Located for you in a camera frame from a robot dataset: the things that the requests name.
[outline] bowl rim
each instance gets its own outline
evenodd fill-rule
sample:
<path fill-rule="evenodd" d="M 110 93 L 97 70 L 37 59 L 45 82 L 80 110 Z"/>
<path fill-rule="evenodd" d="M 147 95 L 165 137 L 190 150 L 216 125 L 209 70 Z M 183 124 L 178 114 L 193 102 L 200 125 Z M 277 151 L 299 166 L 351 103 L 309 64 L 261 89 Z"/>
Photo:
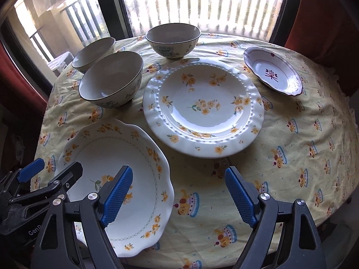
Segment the bowl rim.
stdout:
<path fill-rule="evenodd" d="M 80 90 L 81 90 L 80 87 L 81 87 L 81 85 L 82 85 L 83 78 L 86 76 L 86 74 L 88 73 L 89 70 L 91 70 L 97 63 L 99 63 L 100 61 L 102 61 L 102 59 L 100 59 L 100 60 L 99 60 L 98 62 L 96 62 L 93 66 L 91 66 L 91 68 L 89 68 L 89 70 L 83 75 L 83 77 L 82 77 L 82 79 L 81 79 L 81 82 L 80 82 L 80 85 L 79 85 L 79 95 L 80 95 L 80 97 L 81 97 L 82 99 L 84 99 L 84 100 L 86 100 L 86 101 L 89 101 L 89 102 L 93 102 L 93 101 L 98 101 L 98 100 L 103 100 L 103 99 L 105 99 L 105 98 L 108 98 L 108 97 L 110 97 L 110 96 L 116 94 L 117 92 L 120 92 L 120 91 L 123 90 L 124 88 L 126 88 L 129 84 L 131 84 L 131 83 L 134 81 L 134 79 L 135 79 L 139 74 L 141 74 L 142 69 L 143 69 L 143 58 L 142 58 L 142 56 L 141 56 L 140 54 L 138 54 L 137 52 L 133 52 L 133 51 L 130 51 L 130 50 L 125 50 L 125 51 L 123 51 L 123 52 L 112 53 L 112 54 L 110 54 L 110 55 L 107 55 L 105 58 L 107 58 L 107 57 L 109 57 L 109 56 L 111 56 L 111 55 L 118 55 L 118 54 L 126 53 L 126 52 L 127 52 L 127 53 L 135 53 L 136 55 L 138 55 L 138 56 L 141 58 L 141 67 L 140 67 L 139 71 L 137 72 L 137 74 L 133 77 L 133 79 L 132 79 L 130 82 L 128 82 L 128 84 L 126 84 L 125 86 L 123 86 L 121 89 L 119 89 L 119 90 L 113 92 L 113 93 L 110 94 L 110 95 L 107 95 L 107 96 L 105 96 L 105 97 L 101 97 L 101 98 L 98 98 L 98 99 L 86 99 L 85 97 L 83 97 L 83 96 L 81 95 L 81 92 L 80 92 Z"/>
<path fill-rule="evenodd" d="M 89 63 L 86 63 L 86 64 L 84 64 L 84 65 L 79 65 L 78 67 L 74 67 L 74 64 L 73 64 L 74 59 L 76 58 L 76 56 L 79 55 L 79 53 L 81 53 L 81 52 L 82 52 L 85 48 L 87 48 L 89 45 L 91 45 L 91 44 L 93 44 L 93 43 L 96 43 L 96 42 L 98 42 L 98 41 L 100 41 L 100 40 L 102 40 L 102 39 L 108 39 L 108 38 L 112 38 L 112 44 L 111 44 L 111 46 L 110 46 L 108 49 L 106 49 L 106 50 L 103 52 L 103 54 L 101 54 L 100 56 L 98 56 L 96 59 L 92 60 L 92 61 L 89 62 Z M 82 50 L 80 50 L 80 51 L 77 53 L 77 55 L 74 57 L 74 59 L 73 59 L 72 62 L 71 62 L 71 66 L 72 66 L 73 68 L 77 69 L 77 68 L 83 68 L 83 67 L 85 67 L 85 66 L 87 66 L 87 65 L 89 65 L 89 64 L 91 64 L 91 63 L 93 63 L 95 60 L 97 60 L 97 59 L 100 58 L 102 55 L 104 55 L 109 49 L 111 49 L 111 47 L 114 45 L 114 43 L 116 43 L 116 39 L 114 39 L 113 37 L 103 37 L 103 38 L 100 38 L 100 39 L 98 39 L 98 40 L 95 40 L 94 42 L 90 43 L 88 46 L 85 46 Z"/>
<path fill-rule="evenodd" d="M 197 29 L 199 30 L 200 34 L 199 34 L 197 37 L 193 38 L 193 39 L 185 40 L 185 41 L 180 41 L 180 42 L 165 42 L 165 43 L 162 43 L 162 42 L 153 41 L 153 40 L 150 40 L 150 39 L 147 38 L 147 35 L 148 35 L 148 33 L 149 33 L 151 30 L 153 30 L 153 29 L 155 29 L 155 28 L 157 28 L 157 27 L 163 26 L 163 25 L 167 25 L 167 24 L 184 24 L 184 25 L 191 25 L 191 26 L 194 26 L 195 28 L 197 28 Z M 201 31 L 197 26 L 195 26 L 195 25 L 188 24 L 188 23 L 174 22 L 174 23 L 164 23 L 164 24 L 160 24 L 160 25 L 157 25 L 157 26 L 151 28 L 150 30 L 148 30 L 148 31 L 146 32 L 145 37 L 146 37 L 146 39 L 147 39 L 149 42 L 152 42 L 152 43 L 158 43 L 158 44 L 178 44 L 178 43 L 185 43 L 185 42 L 194 41 L 194 40 L 198 39 L 198 38 L 201 36 L 201 34 L 202 34 L 202 31 Z"/>

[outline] floral plate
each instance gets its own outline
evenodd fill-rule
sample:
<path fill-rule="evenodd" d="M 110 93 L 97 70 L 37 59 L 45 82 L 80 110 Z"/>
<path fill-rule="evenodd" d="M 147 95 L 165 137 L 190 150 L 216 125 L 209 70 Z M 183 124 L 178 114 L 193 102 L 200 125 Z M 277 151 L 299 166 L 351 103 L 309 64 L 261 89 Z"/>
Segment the floral plate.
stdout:
<path fill-rule="evenodd" d="M 264 108 L 239 70 L 208 58 L 188 58 L 159 70 L 143 96 L 146 120 L 171 148 L 198 158 L 245 149 L 258 135 Z"/>
<path fill-rule="evenodd" d="M 174 192 L 169 165 L 155 142 L 138 126 L 119 120 L 99 121 L 82 128 L 65 146 L 56 174 L 74 161 L 83 175 L 68 191 L 71 201 L 99 191 L 123 165 L 133 170 L 133 182 L 114 222 L 106 228 L 118 257 L 132 257 L 161 237 L 172 211 Z M 77 237 L 86 243 L 81 223 Z"/>
<path fill-rule="evenodd" d="M 246 65 L 264 84 L 291 96 L 302 94 L 302 81 L 295 69 L 282 57 L 260 47 L 247 48 L 243 57 Z"/>

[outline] silver pivot bolt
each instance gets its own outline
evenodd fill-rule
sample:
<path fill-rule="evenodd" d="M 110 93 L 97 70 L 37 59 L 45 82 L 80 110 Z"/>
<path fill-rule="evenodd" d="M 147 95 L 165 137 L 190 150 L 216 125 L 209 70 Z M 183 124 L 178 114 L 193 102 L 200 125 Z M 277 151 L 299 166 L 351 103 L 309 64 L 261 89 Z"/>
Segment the silver pivot bolt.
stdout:
<path fill-rule="evenodd" d="M 61 203 L 61 199 L 60 198 L 56 198 L 53 200 L 53 205 L 59 205 Z"/>
<path fill-rule="evenodd" d="M 97 198 L 97 193 L 95 193 L 95 192 L 90 193 L 89 196 L 87 196 L 87 198 L 90 200 L 94 200 Z"/>
<path fill-rule="evenodd" d="M 261 193 L 260 197 L 263 199 L 263 200 L 268 200 L 270 199 L 270 195 L 268 193 Z"/>
<path fill-rule="evenodd" d="M 297 203 L 298 203 L 298 205 L 300 205 L 300 206 L 304 206 L 304 204 L 306 203 L 303 199 L 297 199 Z"/>

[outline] blue gripper pad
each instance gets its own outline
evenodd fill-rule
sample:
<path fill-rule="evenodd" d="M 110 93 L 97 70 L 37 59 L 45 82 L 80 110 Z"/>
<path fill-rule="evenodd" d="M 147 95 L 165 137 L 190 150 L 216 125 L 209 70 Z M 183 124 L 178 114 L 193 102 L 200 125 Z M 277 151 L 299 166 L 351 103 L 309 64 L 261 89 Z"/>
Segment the blue gripper pad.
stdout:
<path fill-rule="evenodd" d="M 242 220 L 249 224 L 253 228 L 258 222 L 256 215 L 254 213 L 254 204 L 247 192 L 243 188 L 242 184 L 239 182 L 236 175 L 233 173 L 231 168 L 227 168 L 225 172 L 225 183 L 229 190 L 232 199 L 237 206 L 238 212 L 242 217 Z"/>
<path fill-rule="evenodd" d="M 28 164 L 25 168 L 20 170 L 18 175 L 18 182 L 25 183 L 29 181 L 33 176 L 39 173 L 45 168 L 45 162 L 41 158 L 37 158 L 32 163 Z"/>
<path fill-rule="evenodd" d="M 126 197 L 128 190 L 132 184 L 133 173 L 132 169 L 128 167 L 120 180 L 112 189 L 111 193 L 107 197 L 103 205 L 103 215 L 100 220 L 104 227 L 107 227 L 109 223 L 113 222 L 121 208 L 123 200 Z"/>

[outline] round table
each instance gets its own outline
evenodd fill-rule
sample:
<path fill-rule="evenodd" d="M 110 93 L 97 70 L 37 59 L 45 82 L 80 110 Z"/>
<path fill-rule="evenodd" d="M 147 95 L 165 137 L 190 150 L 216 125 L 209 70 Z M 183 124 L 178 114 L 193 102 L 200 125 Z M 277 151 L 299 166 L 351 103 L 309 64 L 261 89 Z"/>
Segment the round table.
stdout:
<path fill-rule="evenodd" d="M 303 82 L 301 95 L 280 94 L 262 84 L 245 65 L 243 52 L 262 46 L 286 59 Z M 156 54 L 146 39 L 116 43 L 117 51 L 131 50 L 144 60 L 141 88 L 133 100 L 118 109 L 97 108 L 79 97 L 82 73 L 68 66 L 58 77 L 44 116 L 36 158 L 46 167 L 32 179 L 32 189 L 47 185 L 68 140 L 95 121 L 117 118 L 146 131 L 165 154 L 171 169 L 175 203 L 159 242 L 125 263 L 146 268 L 218 268 L 233 265 L 251 233 L 239 216 L 224 182 L 224 171 L 234 165 L 259 192 L 276 200 L 302 198 L 319 225 L 351 194 L 357 185 L 358 135 L 347 99 L 337 77 L 308 58 L 266 42 L 203 33 L 188 57 L 219 59 L 243 71 L 258 88 L 264 105 L 263 127 L 242 152 L 221 159 L 199 159 L 163 144 L 146 123 L 144 90 L 157 70 L 173 62 Z M 180 199 L 197 193 L 198 212 L 179 211 Z M 277 224 L 270 251 L 277 247 Z"/>

